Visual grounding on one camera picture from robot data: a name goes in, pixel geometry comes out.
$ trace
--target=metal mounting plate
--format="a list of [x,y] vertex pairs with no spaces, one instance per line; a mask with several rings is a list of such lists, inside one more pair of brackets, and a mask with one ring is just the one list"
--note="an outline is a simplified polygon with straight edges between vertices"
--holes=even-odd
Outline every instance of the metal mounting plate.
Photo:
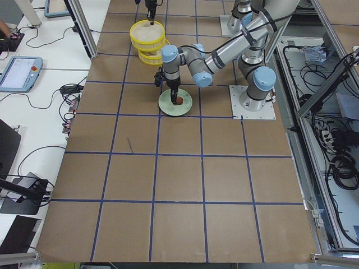
[[220,15],[219,16],[219,21],[220,21],[220,29],[222,31],[222,36],[224,36],[225,38],[231,38],[232,36],[234,36],[236,33],[230,31],[230,29],[227,26],[227,22],[230,18],[230,15]]
[[[233,119],[259,119],[259,120],[275,120],[275,112],[273,108],[273,103],[265,103],[264,107],[258,112],[250,112],[244,109],[240,104],[240,96],[243,92],[247,90],[247,86],[229,86],[229,92],[231,93],[231,103],[232,103],[232,114]],[[271,96],[268,94],[266,100],[270,100]]]

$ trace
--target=wire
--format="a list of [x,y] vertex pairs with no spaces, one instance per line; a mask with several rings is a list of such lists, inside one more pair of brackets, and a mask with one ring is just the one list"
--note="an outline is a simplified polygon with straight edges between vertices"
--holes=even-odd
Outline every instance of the wire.
[[27,154],[27,155],[25,156],[25,158],[23,158],[23,160],[20,162],[19,166],[17,167],[17,174],[20,175],[20,168],[21,168],[22,164],[24,163],[24,161],[25,161],[31,154],[33,154],[33,153],[35,153],[35,152],[37,152],[37,151],[39,151],[39,150],[47,149],[47,148],[50,148],[50,147],[57,147],[57,148],[60,148],[60,149],[64,149],[64,150],[65,150],[65,148],[62,147],[62,146],[44,146],[44,147],[40,147],[40,148],[38,148],[38,149],[36,149],[36,150],[33,150],[32,152],[30,152],[29,154]]
[[287,54],[286,54],[286,50],[287,50],[288,48],[300,49],[300,48],[303,48],[303,47],[302,47],[302,46],[299,47],[299,46],[288,45],[288,46],[285,46],[285,47],[283,48],[284,60],[285,60],[285,62],[286,62],[286,65],[287,65],[287,68],[288,68],[288,71],[289,71],[289,75],[290,75],[290,77],[291,77],[291,79],[292,79],[292,83],[293,83],[293,85],[294,85],[294,88],[295,88],[295,90],[296,90],[297,99],[299,100],[299,99],[300,99],[299,93],[301,93],[301,95],[304,95],[304,92],[303,92],[301,89],[299,89],[299,87],[298,87],[298,85],[297,85],[297,82],[296,82],[296,79],[294,78],[294,75],[293,75],[293,73],[292,73],[291,65],[290,65],[290,63],[289,63],[289,60],[288,60],[288,57],[287,57]]
[[197,50],[200,53],[211,54],[211,52],[204,52],[204,51],[200,50],[199,48],[197,48],[195,46],[190,46],[190,45],[183,45],[183,46],[180,46],[180,48],[192,48],[194,50]]
[[33,28],[31,28],[31,29],[36,29],[36,35],[35,35],[33,38],[30,38],[25,44],[26,44],[27,46],[33,48],[33,49],[38,49],[38,48],[41,48],[41,47],[43,47],[43,46],[53,44],[53,43],[55,43],[55,42],[57,42],[57,41],[59,41],[59,40],[64,39],[64,38],[65,38],[65,32],[66,32],[68,29],[71,29],[71,28],[72,28],[72,27],[66,28],[66,29],[63,31],[63,34],[62,34],[62,37],[61,37],[61,38],[58,38],[58,39],[56,39],[56,40],[54,40],[54,41],[51,41],[51,42],[49,42],[49,43],[45,43],[45,44],[42,44],[42,45],[39,45],[39,46],[36,46],[36,47],[35,47],[35,46],[29,45],[29,42],[30,42],[30,41],[34,40],[35,38],[37,38],[37,37],[39,36],[39,29],[38,29],[37,27],[33,27]]
[[36,109],[48,109],[48,108],[52,105],[54,94],[55,94],[57,91],[59,91],[59,90],[60,90],[60,89],[58,89],[58,90],[56,90],[56,91],[54,91],[54,92],[52,93],[50,104],[47,105],[47,106],[45,106],[45,107],[43,107],[43,108],[38,107],[38,106],[34,106],[34,105],[31,103],[30,98],[29,98],[29,96],[28,96],[27,94],[21,94],[21,93],[18,93],[18,92],[13,92],[13,93],[11,93],[11,94],[6,95],[6,96],[3,97],[2,99],[0,99],[0,102],[3,101],[4,99],[8,98],[10,95],[23,95],[23,96],[25,96],[25,97],[27,98],[27,100],[28,100],[28,102],[29,102],[29,104],[30,104],[30,106],[31,106],[32,108],[36,108]]

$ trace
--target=floor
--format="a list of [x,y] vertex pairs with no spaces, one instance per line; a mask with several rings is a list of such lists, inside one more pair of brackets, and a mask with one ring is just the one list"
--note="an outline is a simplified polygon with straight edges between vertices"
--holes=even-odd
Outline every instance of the floor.
[[[223,43],[232,1],[164,0],[156,20],[176,46]],[[307,262],[316,252],[285,130],[232,119],[236,61],[198,89],[182,117],[162,114],[128,30],[144,3],[111,1],[37,246],[47,261]]]

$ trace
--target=yellow basket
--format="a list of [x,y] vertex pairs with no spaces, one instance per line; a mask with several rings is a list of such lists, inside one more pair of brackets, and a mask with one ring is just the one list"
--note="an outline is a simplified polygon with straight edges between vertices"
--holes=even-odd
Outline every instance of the yellow basket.
[[142,52],[153,52],[163,47],[165,43],[164,27],[157,21],[150,25],[148,20],[139,21],[130,28],[131,42]]
[[[169,45],[168,40],[165,40],[165,45]],[[157,54],[150,52],[142,52],[139,50],[139,58],[150,66],[160,66],[162,64],[162,48],[157,51]]]

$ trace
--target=metal frame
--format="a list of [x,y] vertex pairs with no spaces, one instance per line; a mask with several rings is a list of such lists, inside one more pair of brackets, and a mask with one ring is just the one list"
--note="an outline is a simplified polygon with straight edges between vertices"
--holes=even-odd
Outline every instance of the metal frame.
[[314,260],[315,263],[319,265],[334,265],[334,266],[359,268],[358,258],[313,254],[312,259]]
[[21,262],[34,262],[40,259],[38,252],[0,254],[0,265],[13,265]]
[[64,2],[71,15],[73,23],[79,31],[79,35],[85,47],[86,53],[88,54],[89,58],[96,58],[99,51],[92,36],[88,22],[86,21],[86,17],[84,11],[82,10],[80,1],[64,0]]

